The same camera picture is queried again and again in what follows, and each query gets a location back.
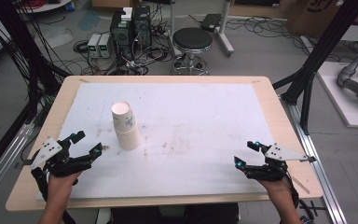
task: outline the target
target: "gray floor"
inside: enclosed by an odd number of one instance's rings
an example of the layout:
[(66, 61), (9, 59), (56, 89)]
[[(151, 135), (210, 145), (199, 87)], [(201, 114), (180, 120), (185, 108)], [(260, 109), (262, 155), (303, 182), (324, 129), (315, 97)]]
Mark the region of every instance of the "gray floor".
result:
[[(221, 3), (210, 4), (208, 9), (203, 7), (203, 2), (188, 12), (188, 7), (179, 5), (177, 8), (176, 27), (197, 26), (188, 14), (198, 21), (202, 21), (203, 15), (220, 12)], [(106, 32), (109, 30), (110, 20), (108, 12), (102, 13), (88, 8), (85, 0), (77, 1), (77, 10), (72, 13), (64, 9), (57, 9), (36, 15), (39, 22), (52, 23), (50, 26), (63, 26), (69, 28), (74, 34), (74, 40), (66, 45), (55, 48), (61, 60), (73, 60), (79, 55), (73, 52), (76, 41), (90, 37), (93, 32)], [(202, 58), (208, 62), (208, 70), (211, 76), (266, 76), (271, 82), (278, 81), (293, 74), (306, 61), (307, 55), (302, 49), (295, 46), (292, 38), (286, 37), (261, 37), (254, 32), (246, 30), (236, 24), (227, 26), (227, 38), (235, 49), (229, 58), (223, 51), (219, 41), (213, 37), (212, 48), (202, 54)], [(336, 59), (336, 55), (349, 55), (353, 57), (356, 52), (342, 45), (336, 48), (335, 55), (329, 59)], [(148, 75), (168, 75), (171, 71), (172, 61), (166, 63), (153, 63), (148, 66)], [(68, 66), (74, 74), (80, 74), (86, 65), (84, 62)], [(282, 93), (286, 88), (280, 88), (277, 93)], [(5, 52), (0, 52), (0, 139), (21, 112), (27, 102), (26, 85), (13, 62)], [(337, 196), (337, 200), (343, 210), (348, 223), (358, 223), (358, 129), (347, 128), (339, 116), (337, 110), (328, 97), (323, 85), (318, 78), (314, 80), (312, 100), (310, 105), (310, 136), (315, 145), (325, 172)], [(24, 150), (23, 157), (27, 156), (29, 148)], [(10, 166), (7, 174), (0, 183), (0, 223), (36, 223), (41, 212), (8, 212), (5, 203), (11, 188), (20, 173), (15, 168), (20, 162), (17, 158)], [(315, 223), (331, 223), (326, 213), (324, 201), (315, 199), (306, 201), (316, 207)], [(278, 223), (278, 215), (270, 202), (241, 203), (240, 223)], [(77, 223), (94, 223), (97, 217), (97, 209), (71, 210)], [(305, 215), (302, 209), (298, 213)]]

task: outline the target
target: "cardboard box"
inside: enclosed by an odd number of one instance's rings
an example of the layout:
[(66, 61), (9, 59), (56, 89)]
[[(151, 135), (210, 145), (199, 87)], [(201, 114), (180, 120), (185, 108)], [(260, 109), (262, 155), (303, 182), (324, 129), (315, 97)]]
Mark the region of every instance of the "cardboard box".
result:
[(339, 9), (337, 0), (297, 1), (291, 9), (286, 27), (295, 35), (320, 37)]
[(135, 7), (142, 0), (92, 0), (93, 7)]

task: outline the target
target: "paper cup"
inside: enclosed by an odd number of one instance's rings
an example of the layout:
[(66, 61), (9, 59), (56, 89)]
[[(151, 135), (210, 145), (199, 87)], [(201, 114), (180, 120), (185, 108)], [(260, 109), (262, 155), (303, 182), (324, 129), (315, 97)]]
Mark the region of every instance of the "paper cup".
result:
[(135, 116), (127, 102), (118, 102), (112, 105), (112, 116), (115, 130), (120, 133), (130, 132), (136, 126)]
[(139, 146), (141, 138), (139, 136), (138, 127), (135, 127), (126, 133), (116, 131), (118, 143), (123, 149), (131, 150)]

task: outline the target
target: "stool seat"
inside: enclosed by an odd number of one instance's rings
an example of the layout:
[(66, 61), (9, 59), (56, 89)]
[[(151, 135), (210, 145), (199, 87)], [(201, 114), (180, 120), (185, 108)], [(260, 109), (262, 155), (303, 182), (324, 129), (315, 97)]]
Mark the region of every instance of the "stool seat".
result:
[(212, 44), (212, 37), (200, 28), (189, 27), (176, 31), (173, 44), (181, 51), (206, 51)]
[(183, 56), (173, 61), (172, 72), (188, 75), (197, 72), (200, 75), (209, 75), (207, 63), (202, 58), (195, 56), (208, 50), (212, 45), (211, 35), (196, 27), (183, 28), (176, 31), (172, 36), (172, 44), (175, 48), (182, 51)]

